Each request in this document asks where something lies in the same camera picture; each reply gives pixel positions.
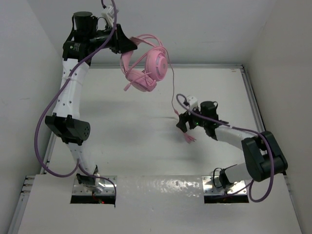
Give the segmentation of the pink headphones with cable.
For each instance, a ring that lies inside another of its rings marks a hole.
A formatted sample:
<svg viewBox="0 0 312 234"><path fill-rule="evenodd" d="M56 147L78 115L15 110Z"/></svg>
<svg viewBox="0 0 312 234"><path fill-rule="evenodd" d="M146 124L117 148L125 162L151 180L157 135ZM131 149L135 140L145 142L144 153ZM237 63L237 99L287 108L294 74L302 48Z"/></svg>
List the pink headphones with cable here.
<svg viewBox="0 0 312 234"><path fill-rule="evenodd" d="M169 53L162 41L151 34L131 37L130 41L136 46L144 43L152 48L133 64L130 63L132 51L121 54L120 69L128 81L123 90L127 91L133 86L141 92L151 92L158 82L164 80L168 68L172 68Z"/></svg>

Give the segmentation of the aluminium table frame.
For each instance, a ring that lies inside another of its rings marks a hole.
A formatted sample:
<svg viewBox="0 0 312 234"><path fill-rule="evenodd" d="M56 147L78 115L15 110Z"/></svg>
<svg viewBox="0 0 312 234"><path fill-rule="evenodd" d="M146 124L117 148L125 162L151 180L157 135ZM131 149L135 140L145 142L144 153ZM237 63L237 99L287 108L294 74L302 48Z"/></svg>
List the aluminium table frame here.
<svg viewBox="0 0 312 234"><path fill-rule="evenodd" d="M80 115L91 124L86 149L101 174L118 176L198 176L243 161L235 147L208 138L201 128L188 144L176 128L172 91L218 102L221 119L262 131L263 121L250 80L240 69L176 67L150 93L123 91L115 68L90 69Z"/></svg>

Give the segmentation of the white front cover board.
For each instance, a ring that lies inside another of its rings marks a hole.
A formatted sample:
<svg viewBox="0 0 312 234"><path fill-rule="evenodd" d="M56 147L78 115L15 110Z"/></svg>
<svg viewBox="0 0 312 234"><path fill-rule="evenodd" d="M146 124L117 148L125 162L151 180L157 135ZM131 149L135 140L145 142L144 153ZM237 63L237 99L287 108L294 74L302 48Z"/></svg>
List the white front cover board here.
<svg viewBox="0 0 312 234"><path fill-rule="evenodd" d="M72 204L74 178L37 175L21 234L298 234L282 175L260 203L206 204L198 176L118 176L115 205Z"/></svg>

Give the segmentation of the metal base plate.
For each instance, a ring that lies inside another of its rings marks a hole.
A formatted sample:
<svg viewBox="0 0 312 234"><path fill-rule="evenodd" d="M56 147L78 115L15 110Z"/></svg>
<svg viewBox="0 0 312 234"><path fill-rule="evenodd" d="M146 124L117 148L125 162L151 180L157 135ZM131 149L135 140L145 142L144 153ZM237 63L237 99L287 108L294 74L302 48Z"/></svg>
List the metal base plate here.
<svg viewBox="0 0 312 234"><path fill-rule="evenodd" d="M218 195L247 195L247 188L245 181L235 182L227 186L225 189L221 186L219 176L212 175L202 177L202 186L205 196Z"/></svg>
<svg viewBox="0 0 312 234"><path fill-rule="evenodd" d="M79 180L77 177L74 180L72 195L91 195L94 192L96 195L114 195L115 190L111 182L104 179L96 179L97 184L94 185L91 180Z"/></svg>

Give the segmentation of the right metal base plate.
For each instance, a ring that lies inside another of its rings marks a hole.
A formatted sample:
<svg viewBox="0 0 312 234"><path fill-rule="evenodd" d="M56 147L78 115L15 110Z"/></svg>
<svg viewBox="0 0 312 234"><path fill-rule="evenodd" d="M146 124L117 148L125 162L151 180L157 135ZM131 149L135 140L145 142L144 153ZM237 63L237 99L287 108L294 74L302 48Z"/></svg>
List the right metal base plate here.
<svg viewBox="0 0 312 234"><path fill-rule="evenodd" d="M219 176L212 175L202 177L202 186L205 196L218 195L247 195L247 188L245 181L235 182L227 186L225 189L221 186Z"/></svg>

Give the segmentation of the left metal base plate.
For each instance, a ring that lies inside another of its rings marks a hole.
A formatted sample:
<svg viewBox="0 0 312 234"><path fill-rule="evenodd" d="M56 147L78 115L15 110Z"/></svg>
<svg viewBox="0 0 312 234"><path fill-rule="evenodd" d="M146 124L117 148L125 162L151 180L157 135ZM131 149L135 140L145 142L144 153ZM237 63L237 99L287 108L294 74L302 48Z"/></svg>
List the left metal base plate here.
<svg viewBox="0 0 312 234"><path fill-rule="evenodd" d="M74 180L72 195L91 195L94 192L96 195L114 195L115 190L111 182L104 179L96 179L97 184L94 185L91 180L79 180L77 177Z"/></svg>

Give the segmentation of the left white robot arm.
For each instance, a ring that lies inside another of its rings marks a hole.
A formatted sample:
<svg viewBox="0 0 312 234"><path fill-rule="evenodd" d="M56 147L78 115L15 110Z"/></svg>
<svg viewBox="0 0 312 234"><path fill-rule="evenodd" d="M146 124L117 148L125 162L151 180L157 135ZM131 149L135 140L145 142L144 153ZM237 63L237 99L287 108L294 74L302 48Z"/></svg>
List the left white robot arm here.
<svg viewBox="0 0 312 234"><path fill-rule="evenodd" d="M90 68L92 57L102 49L110 49L122 54L137 49L125 36L120 24L112 13L102 13L106 21L105 29L98 29L98 18L91 12L75 12L72 16L72 29L63 44L63 75L60 93L54 99L56 106L45 124L61 138L70 149L78 168L89 175L98 168L86 153L84 144L91 131L89 122L80 120L80 98L85 76Z"/></svg>

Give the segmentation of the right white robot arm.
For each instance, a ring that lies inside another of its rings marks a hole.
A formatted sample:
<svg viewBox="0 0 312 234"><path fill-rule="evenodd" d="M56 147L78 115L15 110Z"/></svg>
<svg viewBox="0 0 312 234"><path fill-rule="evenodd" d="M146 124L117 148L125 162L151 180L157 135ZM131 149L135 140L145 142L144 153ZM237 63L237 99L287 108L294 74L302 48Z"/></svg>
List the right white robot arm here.
<svg viewBox="0 0 312 234"><path fill-rule="evenodd" d="M210 138L226 142L243 152L244 163L220 170L216 188L227 189L237 181L252 179L261 182L288 168L288 162L274 135L269 131L258 133L230 126L219 119L216 101L198 103L193 96L183 102L186 112L179 115L177 128L183 133L201 127Z"/></svg>

